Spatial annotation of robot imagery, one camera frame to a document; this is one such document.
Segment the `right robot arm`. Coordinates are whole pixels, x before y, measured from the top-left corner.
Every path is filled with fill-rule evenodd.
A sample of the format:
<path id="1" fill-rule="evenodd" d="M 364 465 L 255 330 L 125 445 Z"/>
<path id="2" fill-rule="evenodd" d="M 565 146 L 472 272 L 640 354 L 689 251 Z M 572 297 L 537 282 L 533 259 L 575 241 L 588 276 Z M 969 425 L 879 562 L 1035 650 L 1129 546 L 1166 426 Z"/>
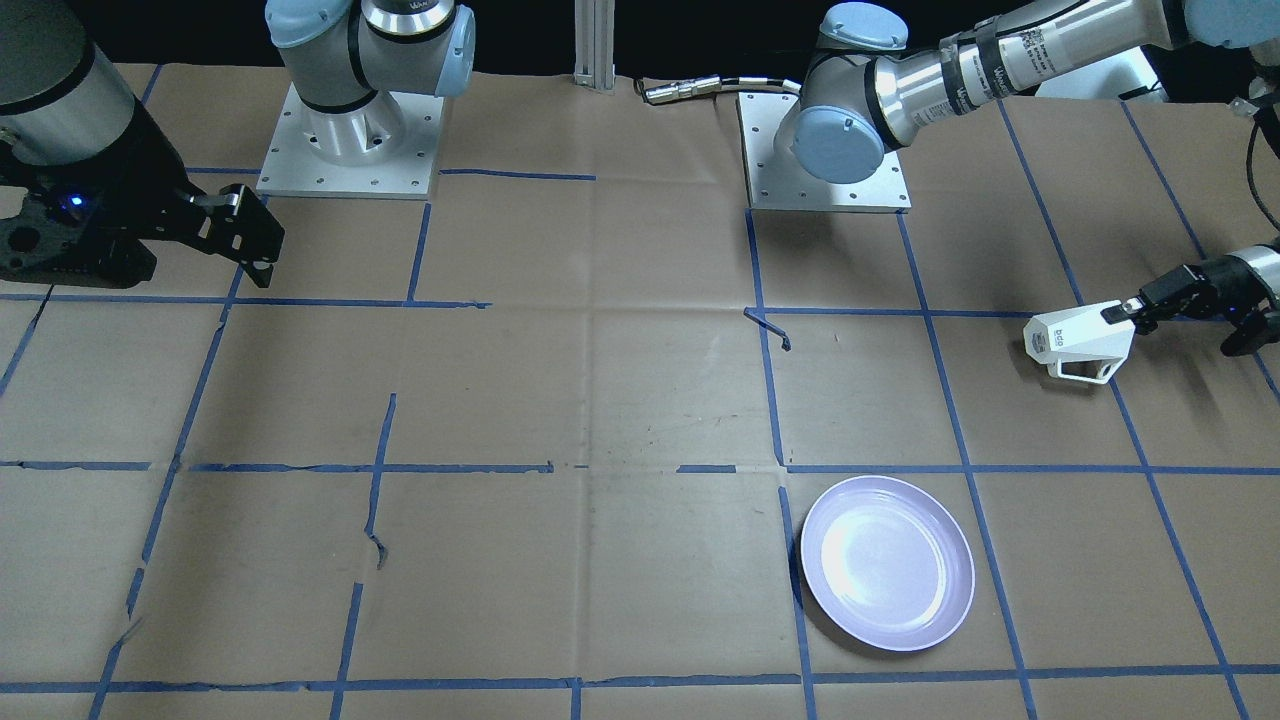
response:
<path id="1" fill-rule="evenodd" d="M 324 161 L 360 165 L 403 143 L 394 94 L 454 97 L 475 17 L 454 1 L 269 1 L 265 19 Z M 127 290 L 157 264 L 150 240 L 225 258 L 270 284 L 285 232 L 244 184 L 202 191 L 145 105 L 64 1 L 3 4 L 3 279 Z"/>

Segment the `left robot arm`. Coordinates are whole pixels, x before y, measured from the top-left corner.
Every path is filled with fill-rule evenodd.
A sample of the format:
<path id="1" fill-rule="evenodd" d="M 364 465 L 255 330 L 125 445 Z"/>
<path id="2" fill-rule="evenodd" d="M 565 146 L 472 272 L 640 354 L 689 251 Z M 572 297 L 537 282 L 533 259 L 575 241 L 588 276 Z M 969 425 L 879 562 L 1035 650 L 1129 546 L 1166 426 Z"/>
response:
<path id="1" fill-rule="evenodd" d="M 831 184 L 870 178 L 887 152 L 905 149 L 927 126 L 963 117 L 995 100 L 1143 45 L 1198 42 L 1245 47 L 1262 58 L 1277 46 L 1275 1 L 1036 1 L 906 51 L 908 31 L 892 12 L 869 3 L 829 9 L 797 101 L 774 137 L 812 177 Z M 1222 318 L 1229 357 L 1277 341 L 1277 245 L 1253 245 L 1179 266 L 1133 297 L 1038 316 L 1027 348 L 1059 360 L 1059 328 L 1093 342 L 1153 332 L 1175 316 Z"/>

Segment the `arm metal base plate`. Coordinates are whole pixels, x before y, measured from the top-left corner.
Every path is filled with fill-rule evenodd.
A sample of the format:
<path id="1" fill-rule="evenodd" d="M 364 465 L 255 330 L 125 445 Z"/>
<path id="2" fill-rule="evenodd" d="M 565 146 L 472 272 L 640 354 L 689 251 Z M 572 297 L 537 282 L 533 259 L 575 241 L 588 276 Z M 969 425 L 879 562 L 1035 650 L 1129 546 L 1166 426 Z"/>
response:
<path id="1" fill-rule="evenodd" d="M 326 114 L 289 87 L 256 184 L 273 197 L 426 201 L 448 101 L 380 92 L 353 111 Z"/>
<path id="2" fill-rule="evenodd" d="M 906 213 L 913 201 L 899 155 L 884 155 L 876 173 L 858 183 L 833 184 L 809 174 L 774 137 L 795 95 L 739 94 L 748 205 L 756 210 Z"/>

